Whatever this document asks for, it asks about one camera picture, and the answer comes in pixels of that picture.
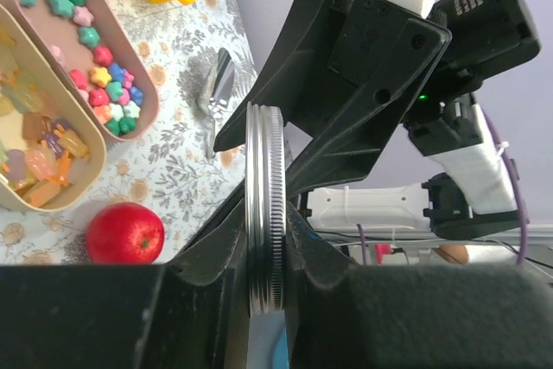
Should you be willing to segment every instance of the floral pattern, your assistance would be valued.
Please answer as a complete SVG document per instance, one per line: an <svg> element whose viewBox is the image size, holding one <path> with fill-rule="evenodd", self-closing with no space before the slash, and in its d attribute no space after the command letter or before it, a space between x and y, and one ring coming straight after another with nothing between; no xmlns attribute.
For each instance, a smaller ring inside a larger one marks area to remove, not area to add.
<svg viewBox="0 0 553 369"><path fill-rule="evenodd" d="M4 264L88 262L86 224L103 207L124 200L162 218L167 235L158 261L168 261L244 177L243 148L205 158L210 126L194 110L219 48L230 52L236 66L230 109L257 76L236 0L196 0L189 6L106 1L158 88L159 118L141 139L109 146L104 173L74 207L56 214L0 208Z"/></svg>

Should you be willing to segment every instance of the silver lid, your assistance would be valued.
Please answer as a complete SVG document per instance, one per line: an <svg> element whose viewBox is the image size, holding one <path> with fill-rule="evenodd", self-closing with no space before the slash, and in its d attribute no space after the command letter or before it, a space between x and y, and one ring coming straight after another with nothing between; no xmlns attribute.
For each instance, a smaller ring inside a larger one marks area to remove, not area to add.
<svg viewBox="0 0 553 369"><path fill-rule="evenodd" d="M283 116L278 107L248 104L245 227L250 315L283 309L286 188Z"/></svg>

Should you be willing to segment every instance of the gray wall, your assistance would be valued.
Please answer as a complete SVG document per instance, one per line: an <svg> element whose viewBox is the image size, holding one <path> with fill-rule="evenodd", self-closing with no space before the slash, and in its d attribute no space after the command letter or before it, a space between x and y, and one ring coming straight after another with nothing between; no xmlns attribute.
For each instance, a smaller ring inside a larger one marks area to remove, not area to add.
<svg viewBox="0 0 553 369"><path fill-rule="evenodd" d="M289 10L292 0L238 0L257 69L261 69ZM530 64L488 80L478 94L503 140L511 144L510 156L518 163L524 197L532 222L553 223L549 214L553 175L553 139L548 123L553 98L550 95L550 63L553 46L553 8L550 0L527 0L536 20L543 52ZM308 138L287 129L292 150L297 152ZM425 181L440 168L423 160L398 129L371 176L361 187L388 188Z"/></svg>

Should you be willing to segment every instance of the beige tray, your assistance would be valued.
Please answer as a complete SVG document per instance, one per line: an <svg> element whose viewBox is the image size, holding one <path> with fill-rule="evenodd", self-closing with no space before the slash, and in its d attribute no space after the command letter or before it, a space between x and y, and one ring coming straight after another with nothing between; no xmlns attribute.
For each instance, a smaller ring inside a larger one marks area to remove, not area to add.
<svg viewBox="0 0 553 369"><path fill-rule="evenodd" d="M130 134L121 137L113 136L96 119L91 106L79 95L76 85L67 74L73 69L79 69L84 75L88 75L88 71L96 67L92 61L92 52L79 43L78 26L71 19L53 15L48 0L37 0L36 6L33 8L22 8L16 0L0 0L0 3L6 7L27 32L27 35L50 63L54 72L82 105L107 141L124 142L134 140L154 123L159 111L157 90L105 0L86 0L86 7L95 18L92 26L98 31L102 39L99 45L107 46L113 53L114 61L135 76L134 85L144 94L137 128ZM51 45L55 45L63 51L67 63L66 69L50 54L49 47ZM89 84L88 91L93 88L96 87Z"/></svg>
<svg viewBox="0 0 553 369"><path fill-rule="evenodd" d="M19 211L53 212L66 209L98 179L98 176L104 169L106 156L104 139L98 128L96 128L79 103L75 101L69 91L63 86L60 79L52 71L35 45L25 35L16 20L1 5L0 26L6 29L8 35L16 41L13 55L17 65L22 70L36 77L42 89L48 93L55 106L59 109L61 116L72 125L75 132L90 150L90 168L83 174L82 180L75 185L64 188L58 196L43 207L32 207L2 182L0 182L0 205ZM6 130L10 132L22 131L22 117L18 117L16 111L13 111L12 115L0 117L0 131ZM14 135L14 138L7 142L9 144L4 143L7 150L10 150L10 144L24 146L24 141L17 135Z"/></svg>

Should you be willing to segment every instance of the pink tray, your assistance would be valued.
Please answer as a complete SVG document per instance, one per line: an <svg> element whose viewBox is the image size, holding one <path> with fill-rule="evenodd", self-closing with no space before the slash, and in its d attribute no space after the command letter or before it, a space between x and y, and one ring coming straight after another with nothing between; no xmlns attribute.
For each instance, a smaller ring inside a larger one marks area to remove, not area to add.
<svg viewBox="0 0 553 369"><path fill-rule="evenodd" d="M33 8L22 8L17 0L0 0L0 3L23 27L29 38L42 52L55 74L82 105L92 121L98 126L106 140L124 142L140 137L154 123L159 111L157 90L149 78L146 68L131 46L129 39L105 0L86 0L86 7L92 12L95 20L92 26L98 31L101 42L113 53L114 62L134 74L134 85L144 94L144 101L137 128L130 134L117 137L112 135L96 118L91 106L79 94L77 86L68 76L68 72L79 69L85 75L97 65L92 61L92 51L79 43L78 26L70 19L55 16L50 11L48 0L37 0ZM62 67L50 53L49 47L59 47L65 55L66 68ZM88 90L95 88L89 84Z"/></svg>

